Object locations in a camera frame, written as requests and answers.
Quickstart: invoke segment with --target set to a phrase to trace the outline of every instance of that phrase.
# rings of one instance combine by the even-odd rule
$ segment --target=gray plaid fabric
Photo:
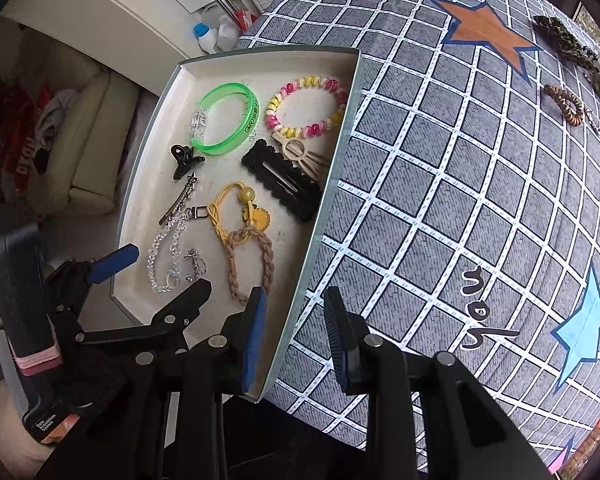
[[[581,70],[560,62],[530,16],[544,0],[487,1],[544,50],[525,54],[530,83],[483,47],[442,45],[451,17],[429,0],[275,0],[238,48],[358,47],[364,91],[309,290],[267,399],[353,446],[365,446],[366,399],[334,378],[322,293],[409,352],[448,349],[484,384],[546,462],[600,416],[600,344],[555,389],[566,350],[551,330],[579,306],[590,264],[600,279],[600,135],[567,126],[541,85],[571,89],[600,114]],[[465,271],[482,267],[483,322],[468,315]],[[477,349],[467,330],[487,335]],[[427,453],[414,396],[418,466]]]

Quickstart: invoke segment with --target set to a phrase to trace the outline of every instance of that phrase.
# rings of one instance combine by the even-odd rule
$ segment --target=screw
[[[449,352],[439,352],[436,356],[436,359],[441,365],[444,366],[451,366],[453,363],[456,362],[455,356],[453,354],[450,354]]]
[[[376,334],[367,334],[365,335],[365,343],[374,348],[378,348],[379,346],[382,346],[382,338]]]
[[[140,352],[136,356],[136,363],[140,366],[150,365],[152,362],[154,362],[154,355],[151,352]]]
[[[226,338],[223,335],[213,335],[209,338],[209,346],[213,348],[222,348],[226,345]]]

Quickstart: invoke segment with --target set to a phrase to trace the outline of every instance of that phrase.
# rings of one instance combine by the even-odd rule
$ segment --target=checkered tablecloth
[[[580,305],[592,265],[600,280],[600,134],[567,126],[541,92],[555,84],[598,99],[584,72],[560,62],[530,26],[560,15],[544,0],[487,1],[542,47],[524,55],[529,81],[490,49],[441,44],[451,16],[430,0],[275,0],[237,48],[355,46],[364,90],[306,306],[267,399],[364,447],[367,400],[338,387],[321,294],[406,351],[448,349],[478,377],[545,462],[574,449],[600,416],[600,342],[557,388],[566,349],[551,334]],[[467,312],[462,273],[482,267],[483,322]],[[487,335],[477,349],[467,330]],[[427,455],[414,396],[418,466]]]

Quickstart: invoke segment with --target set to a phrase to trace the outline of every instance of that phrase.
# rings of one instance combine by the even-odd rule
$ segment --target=green plastic wristband
[[[230,94],[243,94],[247,99],[247,109],[244,119],[238,129],[225,140],[217,144],[203,144],[202,137],[206,127],[206,116],[208,110],[220,99]],[[222,155],[240,146],[249,134],[254,131],[258,123],[260,105],[254,93],[242,83],[225,83],[217,86],[206,94],[198,103],[198,108],[191,121],[191,145],[208,155]]]

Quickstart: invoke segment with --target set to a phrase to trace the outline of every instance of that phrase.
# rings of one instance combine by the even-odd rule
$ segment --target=black scalloped hair clip
[[[264,139],[256,141],[242,158],[242,165],[301,222],[310,221],[318,211],[320,186]]]
[[[171,147],[171,155],[176,159],[178,167],[173,172],[173,179],[180,180],[185,176],[191,168],[205,161],[205,157],[200,155],[193,155],[193,149],[190,146],[181,146],[174,144]]]

